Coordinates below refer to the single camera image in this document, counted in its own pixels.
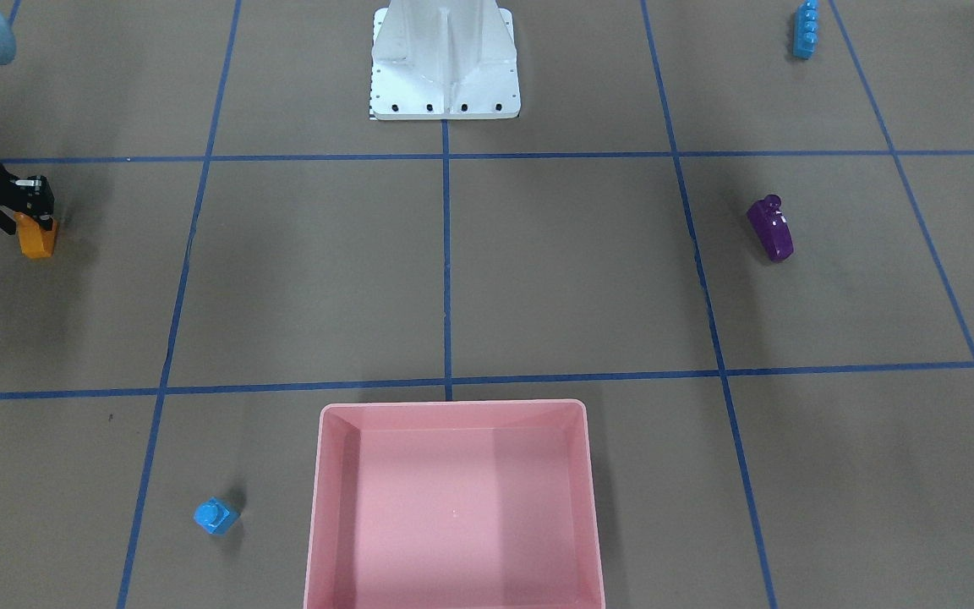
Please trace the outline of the orange toy block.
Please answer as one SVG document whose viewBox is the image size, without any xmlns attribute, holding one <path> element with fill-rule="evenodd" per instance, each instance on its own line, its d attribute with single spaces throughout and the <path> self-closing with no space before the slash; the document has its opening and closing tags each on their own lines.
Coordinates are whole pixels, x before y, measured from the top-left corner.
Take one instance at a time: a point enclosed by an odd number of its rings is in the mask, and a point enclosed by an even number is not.
<svg viewBox="0 0 974 609">
<path fill-rule="evenodd" d="M 51 227 L 46 230 L 37 220 L 22 212 L 13 213 L 20 250 L 34 260 L 51 258 L 57 245 L 58 222 L 50 218 Z"/>
</svg>

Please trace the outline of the small blue toy block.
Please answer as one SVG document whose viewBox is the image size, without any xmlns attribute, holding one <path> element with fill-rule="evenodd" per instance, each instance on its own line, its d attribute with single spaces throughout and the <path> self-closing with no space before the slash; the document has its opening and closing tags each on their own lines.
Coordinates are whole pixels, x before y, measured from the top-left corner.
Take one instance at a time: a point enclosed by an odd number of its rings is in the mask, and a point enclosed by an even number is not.
<svg viewBox="0 0 974 609">
<path fill-rule="evenodd" d="M 194 509 L 194 523 L 208 535 L 222 536 L 239 520 L 238 510 L 219 497 L 210 497 Z"/>
</svg>

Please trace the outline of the purple toy block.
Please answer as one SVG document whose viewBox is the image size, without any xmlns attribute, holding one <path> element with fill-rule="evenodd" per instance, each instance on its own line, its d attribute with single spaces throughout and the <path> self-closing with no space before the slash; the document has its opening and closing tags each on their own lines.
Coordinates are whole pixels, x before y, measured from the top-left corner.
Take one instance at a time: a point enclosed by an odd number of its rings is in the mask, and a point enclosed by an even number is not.
<svg viewBox="0 0 974 609">
<path fill-rule="evenodd" d="M 778 195 L 769 194 L 755 200 L 747 208 L 747 220 L 772 262 L 785 261 L 795 253 L 795 244 L 781 205 L 782 200 Z"/>
</svg>

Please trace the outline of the pink plastic box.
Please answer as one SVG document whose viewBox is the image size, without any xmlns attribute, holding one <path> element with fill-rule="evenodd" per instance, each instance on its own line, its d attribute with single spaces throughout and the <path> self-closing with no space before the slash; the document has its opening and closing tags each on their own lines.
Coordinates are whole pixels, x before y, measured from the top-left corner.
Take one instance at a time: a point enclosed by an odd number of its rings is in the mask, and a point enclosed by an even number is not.
<svg viewBox="0 0 974 609">
<path fill-rule="evenodd" d="M 305 608 L 603 608 L 575 398 L 320 412 Z"/>
</svg>

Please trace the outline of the long blue toy block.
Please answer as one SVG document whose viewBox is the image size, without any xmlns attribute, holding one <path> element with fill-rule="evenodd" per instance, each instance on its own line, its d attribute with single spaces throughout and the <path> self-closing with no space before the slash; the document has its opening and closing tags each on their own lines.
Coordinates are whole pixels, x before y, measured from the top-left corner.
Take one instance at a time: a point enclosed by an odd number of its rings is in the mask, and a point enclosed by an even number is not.
<svg viewBox="0 0 974 609">
<path fill-rule="evenodd" d="M 819 1 L 802 1 L 793 20 L 792 55 L 809 59 L 816 52 L 819 42 Z"/>
</svg>

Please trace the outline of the white metal mount base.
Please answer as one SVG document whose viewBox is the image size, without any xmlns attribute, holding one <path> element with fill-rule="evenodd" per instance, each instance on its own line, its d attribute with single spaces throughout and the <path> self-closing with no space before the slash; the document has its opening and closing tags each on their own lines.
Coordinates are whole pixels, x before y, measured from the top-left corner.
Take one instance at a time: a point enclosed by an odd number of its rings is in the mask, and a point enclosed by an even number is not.
<svg viewBox="0 0 974 609">
<path fill-rule="evenodd" d="M 495 1 L 391 1 L 372 27 L 371 119 L 521 114 L 513 15 Z"/>
</svg>

